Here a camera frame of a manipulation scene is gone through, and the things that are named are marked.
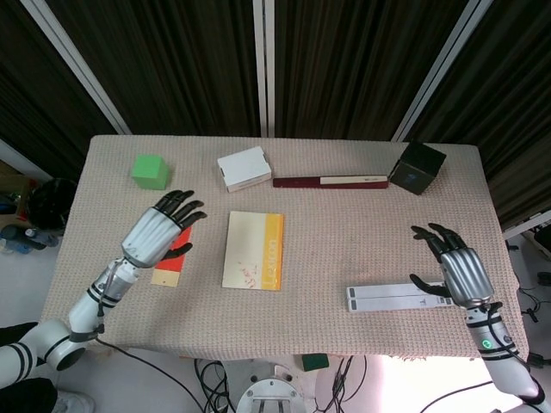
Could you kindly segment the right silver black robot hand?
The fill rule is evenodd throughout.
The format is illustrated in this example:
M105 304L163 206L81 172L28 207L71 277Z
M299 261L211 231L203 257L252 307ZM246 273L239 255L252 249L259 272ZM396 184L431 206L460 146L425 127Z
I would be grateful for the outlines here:
M413 237L425 241L436 258L443 273L443 285L432 286L410 274L412 283L421 291L451 299L464 309L489 305L494 289L476 251L455 231L436 223L429 223L429 227L430 231L416 225L411 229Z

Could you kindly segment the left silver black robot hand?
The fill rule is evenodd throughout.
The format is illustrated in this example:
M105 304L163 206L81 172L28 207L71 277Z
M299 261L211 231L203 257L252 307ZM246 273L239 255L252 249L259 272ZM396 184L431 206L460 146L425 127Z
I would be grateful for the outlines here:
M201 200L185 201L193 190L173 190L149 207L121 242L123 256L137 268L153 268L159 262L184 256L193 244L172 247L176 239L207 215L199 211Z

